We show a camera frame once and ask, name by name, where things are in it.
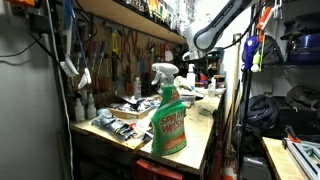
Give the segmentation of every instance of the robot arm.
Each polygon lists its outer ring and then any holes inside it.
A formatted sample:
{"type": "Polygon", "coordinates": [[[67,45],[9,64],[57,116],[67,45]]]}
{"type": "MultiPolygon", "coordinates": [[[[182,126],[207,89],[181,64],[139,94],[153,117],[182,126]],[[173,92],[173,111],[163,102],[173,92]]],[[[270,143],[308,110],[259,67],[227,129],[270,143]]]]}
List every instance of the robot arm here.
{"type": "Polygon", "coordinates": [[[246,8],[259,0],[229,0],[219,14],[206,23],[195,22],[186,29],[186,39],[189,52],[184,54],[183,60],[200,59],[211,51],[223,31],[246,8]]]}

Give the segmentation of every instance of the spray nozzle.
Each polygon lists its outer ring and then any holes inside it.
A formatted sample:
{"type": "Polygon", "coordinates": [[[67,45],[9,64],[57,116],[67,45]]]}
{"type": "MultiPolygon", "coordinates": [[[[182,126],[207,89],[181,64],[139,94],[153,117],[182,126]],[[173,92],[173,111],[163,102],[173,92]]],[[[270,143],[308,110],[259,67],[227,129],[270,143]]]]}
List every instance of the spray nozzle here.
{"type": "Polygon", "coordinates": [[[173,84],[173,75],[179,72],[179,69],[175,65],[169,63],[155,63],[152,65],[152,70],[157,72],[154,80],[151,82],[152,85],[157,84],[160,79],[173,84]]]}
{"type": "Polygon", "coordinates": [[[190,72],[193,72],[193,68],[194,68],[194,64],[189,64],[189,70],[188,70],[188,72],[190,73],[190,72]]]}

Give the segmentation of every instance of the workbench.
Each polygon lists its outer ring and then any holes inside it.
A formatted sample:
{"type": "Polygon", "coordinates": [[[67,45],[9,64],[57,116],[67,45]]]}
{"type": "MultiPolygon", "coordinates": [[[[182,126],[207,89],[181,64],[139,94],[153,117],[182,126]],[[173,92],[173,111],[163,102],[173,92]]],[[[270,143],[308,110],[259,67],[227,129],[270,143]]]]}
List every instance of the workbench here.
{"type": "Polygon", "coordinates": [[[209,109],[217,109],[221,98],[208,98],[196,101],[187,109],[184,119],[184,127],[187,138],[187,146],[171,155],[155,157],[151,154],[152,141],[144,144],[141,140],[130,139],[127,142],[119,141],[113,134],[91,125],[91,120],[71,124],[71,129],[81,134],[98,138],[112,146],[122,150],[132,151],[145,159],[159,162],[183,172],[200,175],[204,167],[204,159],[207,153],[209,141],[213,135],[214,120],[212,116],[204,116],[198,113],[200,105],[209,109]]]}
{"type": "Polygon", "coordinates": [[[308,179],[290,152],[282,147],[281,140],[264,137],[262,144],[277,179],[308,179]]]}

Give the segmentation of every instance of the wall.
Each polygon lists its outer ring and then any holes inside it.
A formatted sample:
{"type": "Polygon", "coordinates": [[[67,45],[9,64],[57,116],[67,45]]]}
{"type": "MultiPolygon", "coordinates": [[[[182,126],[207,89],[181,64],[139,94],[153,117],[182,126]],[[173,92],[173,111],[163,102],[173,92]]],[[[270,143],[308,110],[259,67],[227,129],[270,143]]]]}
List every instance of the wall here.
{"type": "MultiPolygon", "coordinates": [[[[283,4],[283,19],[280,22],[272,21],[266,27],[267,34],[272,35],[278,41],[282,54],[286,47],[286,41],[280,40],[285,30],[283,22],[298,15],[319,12],[319,5],[320,2],[315,0],[300,0],[283,4]]],[[[316,67],[265,69],[262,73],[253,75],[251,95],[262,94],[268,91],[266,89],[272,89],[270,95],[285,96],[297,84],[319,89],[320,84],[317,78],[319,75],[320,70],[316,67]]]]}
{"type": "MultiPolygon", "coordinates": [[[[204,20],[206,18],[206,14],[210,13],[211,18],[213,19],[217,13],[220,12],[222,7],[228,2],[228,0],[220,0],[220,1],[212,1],[212,0],[196,0],[196,19],[204,20]]],[[[216,47],[225,47],[232,43],[233,35],[236,33],[243,33],[250,22],[250,8],[247,8],[244,12],[242,12],[233,22],[225,29],[223,35],[220,40],[217,42],[216,47]]],[[[243,42],[245,38],[242,40],[242,45],[240,52],[243,49],[243,42]]],[[[227,91],[225,93],[226,97],[226,115],[229,111],[229,107],[232,99],[232,85],[234,80],[234,72],[238,72],[238,78],[241,79],[241,71],[236,70],[235,68],[235,58],[236,58],[236,48],[235,46],[226,49],[223,57],[224,71],[226,71],[226,85],[227,91]]],[[[242,61],[239,59],[239,69],[241,67],[242,61]]]]}
{"type": "MultiPolygon", "coordinates": [[[[33,42],[26,28],[8,25],[2,0],[0,26],[0,56],[33,42]]],[[[0,82],[0,179],[62,179],[56,139],[61,112],[51,60],[38,45],[0,57],[0,82]]]]}

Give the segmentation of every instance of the gray wall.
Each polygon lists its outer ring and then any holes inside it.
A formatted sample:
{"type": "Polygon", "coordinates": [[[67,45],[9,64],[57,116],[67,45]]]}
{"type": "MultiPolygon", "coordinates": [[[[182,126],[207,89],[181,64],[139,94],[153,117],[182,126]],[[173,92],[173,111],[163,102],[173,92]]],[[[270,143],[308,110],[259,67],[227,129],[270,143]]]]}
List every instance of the gray wall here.
{"type": "MultiPolygon", "coordinates": [[[[0,0],[0,56],[32,42],[26,28],[8,25],[0,0]]],[[[0,83],[0,179],[60,180],[61,112],[53,64],[38,45],[0,57],[0,83]]]]}

